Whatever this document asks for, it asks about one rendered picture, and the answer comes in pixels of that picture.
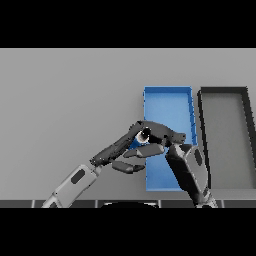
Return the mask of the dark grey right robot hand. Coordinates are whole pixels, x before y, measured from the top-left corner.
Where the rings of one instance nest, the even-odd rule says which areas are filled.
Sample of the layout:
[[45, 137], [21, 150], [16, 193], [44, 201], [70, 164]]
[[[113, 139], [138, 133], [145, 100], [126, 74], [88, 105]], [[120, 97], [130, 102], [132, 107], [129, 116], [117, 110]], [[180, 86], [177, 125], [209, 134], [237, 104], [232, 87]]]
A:
[[142, 133], [149, 143], [162, 144], [164, 147], [170, 147], [174, 143], [184, 144], [186, 140], [185, 133], [175, 132], [166, 125], [153, 121], [143, 121]]

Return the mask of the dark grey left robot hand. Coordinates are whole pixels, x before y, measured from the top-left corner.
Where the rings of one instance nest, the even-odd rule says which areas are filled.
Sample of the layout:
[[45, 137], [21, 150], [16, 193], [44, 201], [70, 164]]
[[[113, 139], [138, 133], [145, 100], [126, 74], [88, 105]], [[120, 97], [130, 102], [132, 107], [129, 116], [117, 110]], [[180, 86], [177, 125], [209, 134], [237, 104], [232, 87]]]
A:
[[110, 164], [114, 170], [126, 174], [133, 174], [143, 170], [145, 166], [132, 165], [123, 161], [117, 161], [118, 157], [123, 156], [124, 158], [130, 158], [136, 156], [138, 158], [147, 158], [163, 154], [166, 147], [157, 143], [148, 142], [146, 145], [139, 146], [135, 149], [129, 148], [135, 135], [143, 129], [143, 121], [145, 120], [138, 120], [132, 124], [125, 135], [93, 156], [89, 160], [90, 164], [94, 167], [103, 167]]

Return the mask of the blue pipe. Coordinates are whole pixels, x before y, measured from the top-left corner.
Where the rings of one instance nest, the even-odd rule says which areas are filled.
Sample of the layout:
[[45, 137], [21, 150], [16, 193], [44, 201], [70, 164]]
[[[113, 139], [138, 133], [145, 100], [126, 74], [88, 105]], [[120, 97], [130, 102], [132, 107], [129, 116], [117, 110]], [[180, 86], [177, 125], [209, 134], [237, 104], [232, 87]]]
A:
[[144, 128], [143, 130], [139, 131], [134, 139], [131, 145], [129, 146], [130, 149], [135, 149], [139, 146], [144, 146], [149, 142], [150, 137], [150, 129], [148, 127]]

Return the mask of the blue bin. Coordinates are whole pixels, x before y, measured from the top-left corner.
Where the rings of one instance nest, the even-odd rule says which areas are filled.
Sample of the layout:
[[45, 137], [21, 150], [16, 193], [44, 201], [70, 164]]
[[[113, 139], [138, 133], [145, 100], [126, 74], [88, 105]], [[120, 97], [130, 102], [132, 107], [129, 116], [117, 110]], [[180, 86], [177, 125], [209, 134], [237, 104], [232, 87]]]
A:
[[[186, 144], [197, 145], [196, 121], [192, 88], [190, 86], [145, 86], [144, 119], [185, 133]], [[146, 159], [147, 191], [180, 191], [181, 188], [170, 169], [165, 155]]]

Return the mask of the dark grey bin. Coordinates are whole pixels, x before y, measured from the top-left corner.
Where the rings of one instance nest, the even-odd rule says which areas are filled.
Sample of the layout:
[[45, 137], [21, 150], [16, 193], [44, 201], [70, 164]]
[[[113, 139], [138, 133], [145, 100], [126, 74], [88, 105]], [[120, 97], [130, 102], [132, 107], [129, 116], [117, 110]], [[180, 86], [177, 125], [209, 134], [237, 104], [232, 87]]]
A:
[[256, 129], [247, 87], [197, 93], [205, 161], [213, 189], [256, 189]]

